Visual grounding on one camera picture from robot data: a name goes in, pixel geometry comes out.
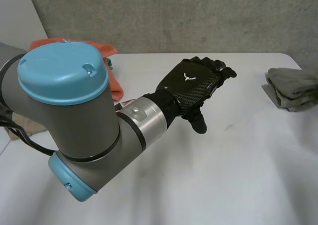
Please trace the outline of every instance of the gray wall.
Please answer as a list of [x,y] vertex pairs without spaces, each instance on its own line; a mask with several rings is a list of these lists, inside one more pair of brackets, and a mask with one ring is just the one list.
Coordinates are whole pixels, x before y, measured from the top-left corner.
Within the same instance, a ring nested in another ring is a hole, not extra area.
[[120,53],[280,52],[318,64],[318,0],[32,0],[49,37]]

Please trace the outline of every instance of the white logo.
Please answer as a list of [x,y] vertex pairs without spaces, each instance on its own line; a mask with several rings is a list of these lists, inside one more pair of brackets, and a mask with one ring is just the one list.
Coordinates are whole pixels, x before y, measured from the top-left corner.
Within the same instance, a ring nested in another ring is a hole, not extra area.
[[183,75],[184,75],[184,81],[197,79],[196,77],[187,77],[185,73]]

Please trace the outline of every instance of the light blue end cap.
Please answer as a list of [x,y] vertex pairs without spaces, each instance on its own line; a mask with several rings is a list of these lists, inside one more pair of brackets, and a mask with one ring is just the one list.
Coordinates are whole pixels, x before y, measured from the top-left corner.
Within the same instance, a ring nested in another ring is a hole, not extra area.
[[57,156],[56,152],[49,159],[49,167],[65,186],[65,188],[80,202],[86,201],[97,192],[78,178]]
[[81,42],[40,46],[22,57],[18,80],[33,99],[52,105],[75,105],[99,96],[108,86],[101,53]]

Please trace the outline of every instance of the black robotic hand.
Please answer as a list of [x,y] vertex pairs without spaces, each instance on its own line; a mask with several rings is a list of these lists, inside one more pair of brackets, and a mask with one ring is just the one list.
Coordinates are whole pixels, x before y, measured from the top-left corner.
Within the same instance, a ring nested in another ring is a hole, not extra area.
[[237,74],[225,63],[198,57],[182,60],[158,85],[156,92],[169,92],[179,106],[178,116],[188,120],[200,134],[207,126],[200,107],[224,81]]

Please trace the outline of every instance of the gray cylinder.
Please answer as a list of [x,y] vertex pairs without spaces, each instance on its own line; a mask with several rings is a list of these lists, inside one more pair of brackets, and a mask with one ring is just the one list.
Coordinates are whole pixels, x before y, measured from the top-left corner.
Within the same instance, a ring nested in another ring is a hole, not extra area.
[[65,156],[90,158],[112,146],[119,125],[109,85],[101,95],[85,103],[45,104],[32,99],[21,88],[18,63],[19,60],[7,69],[1,84],[2,98],[10,110],[44,125]]

